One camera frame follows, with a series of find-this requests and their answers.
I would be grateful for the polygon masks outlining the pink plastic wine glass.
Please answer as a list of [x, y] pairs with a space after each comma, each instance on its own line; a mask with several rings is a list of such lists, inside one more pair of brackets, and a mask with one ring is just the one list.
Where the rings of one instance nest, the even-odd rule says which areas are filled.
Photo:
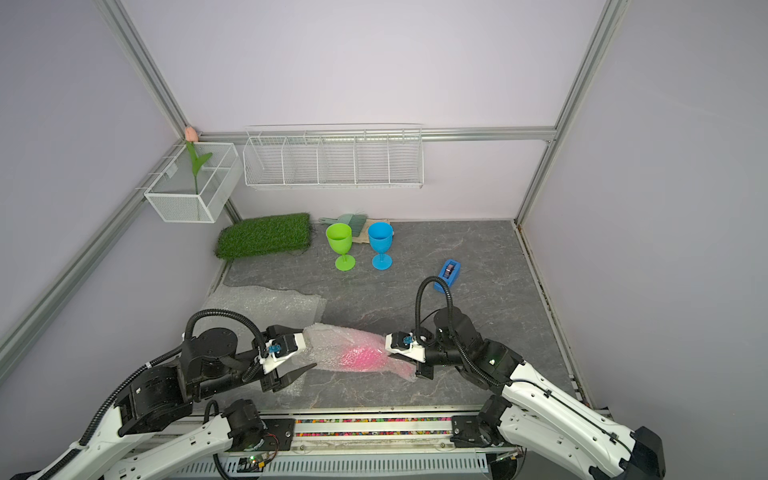
[[339, 368], [348, 372], [379, 372], [388, 368], [388, 353], [375, 345], [357, 344], [346, 349]]

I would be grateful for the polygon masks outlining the blue tape dispenser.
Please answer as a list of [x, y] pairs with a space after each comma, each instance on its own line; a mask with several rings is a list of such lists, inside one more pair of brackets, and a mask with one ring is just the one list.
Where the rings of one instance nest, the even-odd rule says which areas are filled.
[[447, 285], [449, 288], [452, 288], [460, 274], [460, 271], [461, 263], [456, 260], [449, 259], [444, 262], [438, 277], [442, 279], [442, 282], [445, 285]]

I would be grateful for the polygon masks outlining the blue plastic wine glass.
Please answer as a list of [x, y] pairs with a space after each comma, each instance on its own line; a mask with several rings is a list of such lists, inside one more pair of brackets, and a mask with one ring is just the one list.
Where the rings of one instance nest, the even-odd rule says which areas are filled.
[[372, 265], [377, 270], [387, 270], [392, 266], [392, 258], [388, 255], [393, 241], [394, 230], [385, 222], [376, 222], [368, 228], [368, 238], [371, 248], [375, 252]]

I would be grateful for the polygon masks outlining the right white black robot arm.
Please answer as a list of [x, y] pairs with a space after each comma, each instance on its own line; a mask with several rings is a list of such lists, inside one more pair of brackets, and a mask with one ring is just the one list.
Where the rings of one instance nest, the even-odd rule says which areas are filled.
[[422, 378], [431, 378], [437, 366], [452, 366], [490, 392], [469, 432], [454, 435], [456, 445], [517, 445], [581, 479], [665, 476], [663, 443], [649, 428], [632, 430], [567, 394], [517, 352], [483, 338], [456, 307], [438, 310], [435, 327], [395, 334], [387, 348], [414, 361]]

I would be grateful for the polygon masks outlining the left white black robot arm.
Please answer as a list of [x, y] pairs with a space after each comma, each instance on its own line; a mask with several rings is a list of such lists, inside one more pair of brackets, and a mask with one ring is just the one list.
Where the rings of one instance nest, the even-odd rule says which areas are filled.
[[[81, 438], [54, 462], [23, 479], [125, 478], [121, 459], [137, 445], [192, 414], [195, 404], [218, 393], [253, 382], [263, 391], [280, 391], [313, 369], [307, 364], [284, 375], [281, 364], [304, 350], [299, 329], [254, 328], [251, 349], [239, 352], [237, 334], [217, 327], [195, 335], [187, 330], [179, 347], [148, 362], [125, 379], [99, 407]], [[135, 479], [163, 477], [204, 455], [233, 447], [258, 446], [268, 430], [254, 403], [237, 400], [202, 428], [200, 440], [180, 439], [164, 445], [166, 464], [150, 468], [159, 454], [153, 449], [135, 457]]]

